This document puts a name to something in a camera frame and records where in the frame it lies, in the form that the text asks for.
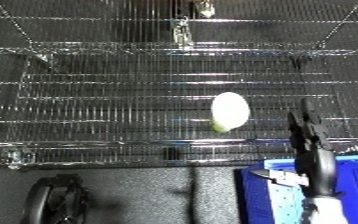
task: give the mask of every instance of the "metal bracket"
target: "metal bracket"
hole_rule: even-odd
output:
[[[191,49],[194,45],[189,27],[188,17],[182,17],[171,22],[173,41],[184,50]]]
[[[16,149],[5,152],[5,157],[9,159],[8,166],[10,169],[20,169],[25,164],[35,162],[35,153],[29,149]]]

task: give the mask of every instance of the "blue tray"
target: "blue tray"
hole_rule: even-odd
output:
[[[294,170],[293,159],[266,160],[242,170],[250,224],[299,224],[304,196],[300,187],[272,184],[252,173],[255,169]],[[358,156],[337,157],[337,192],[349,224],[358,224]]]

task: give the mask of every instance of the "wire rack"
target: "wire rack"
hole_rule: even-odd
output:
[[[305,97],[334,149],[358,151],[358,1],[212,1],[214,18],[197,16],[194,4],[0,0],[0,161],[134,167],[290,158],[286,114]],[[173,38],[183,15],[190,47]],[[218,134],[210,106],[228,91],[247,99],[251,119]]]

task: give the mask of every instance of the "metal wire shelf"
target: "metal wire shelf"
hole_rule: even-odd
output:
[[[286,113],[305,97],[335,150],[358,150],[358,2],[288,1],[280,13],[254,1],[216,2],[221,18],[187,21],[195,40],[187,48],[172,40],[172,4],[0,0],[0,161],[128,167],[290,158]],[[252,112],[222,135],[210,128],[210,105],[226,91],[245,96]]]

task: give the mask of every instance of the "black object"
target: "black object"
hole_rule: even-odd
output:
[[[88,191],[78,175],[42,178],[31,188],[21,224],[84,224]]]
[[[291,145],[296,150],[295,169],[306,174],[309,186],[301,186],[305,197],[335,197],[337,170],[335,155],[328,142],[328,129],[313,105],[301,101],[303,124],[295,114],[288,114]]]

